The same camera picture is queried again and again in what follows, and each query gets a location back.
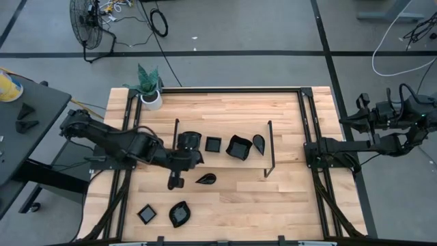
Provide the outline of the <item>black triangular part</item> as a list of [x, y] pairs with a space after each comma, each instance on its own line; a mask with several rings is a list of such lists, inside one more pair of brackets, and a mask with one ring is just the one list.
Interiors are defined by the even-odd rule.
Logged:
[[34, 126], [37, 126], [38, 124], [39, 124], [38, 120], [16, 121], [15, 122], [16, 132], [20, 134], [25, 134], [28, 130], [30, 130]]
[[32, 106], [28, 105], [27, 103], [23, 103], [20, 111], [18, 112], [17, 120], [22, 120], [34, 111], [35, 109]]

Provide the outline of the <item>small black square plate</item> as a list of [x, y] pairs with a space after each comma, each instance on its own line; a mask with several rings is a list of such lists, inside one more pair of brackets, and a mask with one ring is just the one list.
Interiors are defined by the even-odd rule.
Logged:
[[147, 204], [137, 213], [137, 215], [143, 224], [147, 225], [151, 220], [153, 220], [153, 218], [155, 218], [157, 213], [149, 204]]
[[220, 152], [221, 150], [221, 138], [220, 137], [207, 137], [205, 151], [207, 152]]

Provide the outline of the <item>black teardrop plate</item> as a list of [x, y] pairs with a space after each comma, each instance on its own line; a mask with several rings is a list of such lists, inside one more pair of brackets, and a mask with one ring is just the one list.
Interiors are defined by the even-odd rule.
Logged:
[[253, 145], [257, 149], [257, 151], [264, 156], [264, 152], [266, 149], [266, 142], [262, 135], [254, 135], [253, 136]]
[[196, 183], [202, 185], [213, 185], [216, 182], [216, 175], [208, 173], [199, 178]]

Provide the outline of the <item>black standing fan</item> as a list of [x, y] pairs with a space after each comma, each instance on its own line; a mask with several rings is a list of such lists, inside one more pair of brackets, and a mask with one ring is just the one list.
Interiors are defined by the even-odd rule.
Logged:
[[[102, 11], [99, 0], [70, 0], [70, 24], [75, 38], [82, 46], [83, 59], [92, 64], [99, 59], [109, 57], [114, 52], [116, 35], [103, 28]], [[112, 37], [111, 48], [107, 53], [102, 53], [95, 58], [87, 58], [87, 50], [99, 47], [103, 33]]]

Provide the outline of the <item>black side table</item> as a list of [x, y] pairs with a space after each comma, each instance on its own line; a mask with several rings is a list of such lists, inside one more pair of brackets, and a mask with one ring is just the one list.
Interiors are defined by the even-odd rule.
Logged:
[[[89, 185], [85, 180], [29, 158], [68, 105], [71, 95], [16, 74], [11, 78], [24, 90], [17, 100], [0, 102], [0, 137], [3, 138], [0, 141], [0, 220], [28, 182], [82, 194]], [[30, 116], [38, 124], [26, 133], [18, 133], [16, 121], [24, 103], [35, 109]]]

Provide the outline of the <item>wooden riser shelf black legs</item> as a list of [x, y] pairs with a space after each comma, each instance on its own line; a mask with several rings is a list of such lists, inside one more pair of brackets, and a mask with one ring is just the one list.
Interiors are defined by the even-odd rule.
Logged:
[[[213, 123], [213, 122], [188, 122], [177, 119], [173, 134], [173, 147], [177, 145], [179, 133], [195, 131], [202, 134], [199, 151], [203, 156], [204, 163], [199, 164], [204, 168], [227, 168], [227, 169], [262, 169], [264, 177], [268, 177], [275, 168], [274, 140], [272, 122], [267, 123]], [[253, 143], [254, 135], [262, 135], [266, 142], [264, 156], [252, 145], [249, 156], [245, 161], [229, 156], [226, 149], [229, 140], [237, 135], [248, 139]], [[220, 137], [220, 152], [205, 151], [207, 137]]]

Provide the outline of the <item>black aluminium table frame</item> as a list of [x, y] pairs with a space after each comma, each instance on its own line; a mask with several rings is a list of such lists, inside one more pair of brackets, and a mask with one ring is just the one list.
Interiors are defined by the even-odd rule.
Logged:
[[[128, 91], [113, 88], [104, 121], [121, 127], [131, 124], [152, 128], [170, 147], [177, 119], [188, 122], [272, 122], [275, 168], [266, 178], [262, 169], [204, 168], [184, 173], [182, 189], [168, 190], [166, 169], [138, 165], [132, 173], [124, 241], [201, 243], [207, 246], [252, 246], [266, 243], [294, 245], [322, 239], [322, 227], [310, 169], [305, 163], [304, 142], [315, 138], [304, 128], [302, 114], [315, 106], [324, 136], [341, 138], [341, 129], [329, 87], [312, 87], [312, 99], [295, 87], [169, 88], [157, 111], [137, 113], [126, 108]], [[197, 184], [203, 175], [216, 175], [214, 184]], [[174, 228], [170, 209], [185, 201], [190, 219]], [[157, 213], [147, 225], [137, 213], [149, 204]]]

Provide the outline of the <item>yellow and blue round object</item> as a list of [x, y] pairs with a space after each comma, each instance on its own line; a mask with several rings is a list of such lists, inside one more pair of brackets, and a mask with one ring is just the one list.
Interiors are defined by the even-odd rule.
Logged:
[[0, 70], [0, 102], [15, 101], [23, 92], [24, 88], [18, 81], [13, 80], [7, 72]]

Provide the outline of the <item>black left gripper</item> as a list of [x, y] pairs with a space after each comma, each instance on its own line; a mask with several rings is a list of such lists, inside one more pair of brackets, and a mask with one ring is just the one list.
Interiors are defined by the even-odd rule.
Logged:
[[167, 188], [169, 190], [183, 188], [184, 179], [181, 177], [181, 173], [195, 169], [195, 166], [200, 163], [204, 163], [204, 161], [198, 150], [172, 150], [166, 155], [165, 160], [160, 162], [161, 167], [171, 171]]

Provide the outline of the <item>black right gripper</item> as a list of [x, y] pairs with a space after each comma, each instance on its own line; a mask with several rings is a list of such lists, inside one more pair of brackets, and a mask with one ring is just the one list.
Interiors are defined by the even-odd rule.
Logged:
[[376, 130], [388, 128], [393, 117], [393, 108], [388, 101], [378, 102], [374, 108], [370, 108], [369, 104], [368, 93], [361, 93], [356, 99], [358, 111], [339, 121], [343, 126], [348, 126], [359, 133], [367, 133], [370, 146], [379, 145], [381, 140]]

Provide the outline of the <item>snake plant in white pot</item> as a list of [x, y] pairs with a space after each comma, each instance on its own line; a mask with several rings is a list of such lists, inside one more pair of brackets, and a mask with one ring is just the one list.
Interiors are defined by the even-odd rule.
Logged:
[[139, 80], [137, 85], [124, 83], [122, 86], [136, 91], [139, 94], [140, 101], [149, 111], [159, 110], [163, 105], [161, 96], [163, 81], [159, 76], [158, 68], [147, 72], [141, 64], [138, 64], [137, 76]]

